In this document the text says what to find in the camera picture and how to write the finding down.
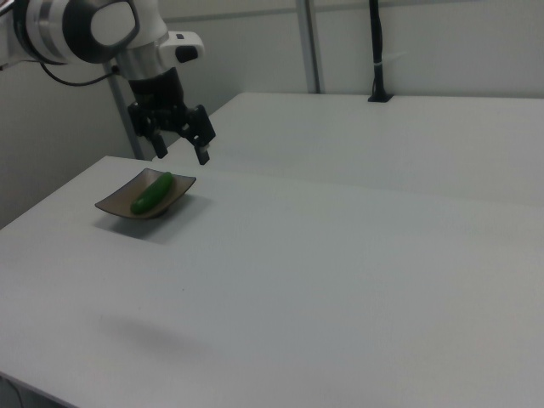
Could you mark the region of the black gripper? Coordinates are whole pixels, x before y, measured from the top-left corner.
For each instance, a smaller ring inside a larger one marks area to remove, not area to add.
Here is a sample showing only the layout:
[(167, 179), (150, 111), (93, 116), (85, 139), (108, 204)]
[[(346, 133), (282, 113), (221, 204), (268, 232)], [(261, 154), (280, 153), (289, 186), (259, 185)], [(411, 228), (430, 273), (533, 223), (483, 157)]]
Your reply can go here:
[(197, 160), (204, 166), (210, 160), (209, 145), (216, 133), (203, 105), (187, 108), (184, 90), (175, 68), (144, 80), (128, 82), (135, 101), (127, 108), (133, 130), (147, 139), (158, 158), (167, 155), (161, 130), (181, 131), (194, 147)]

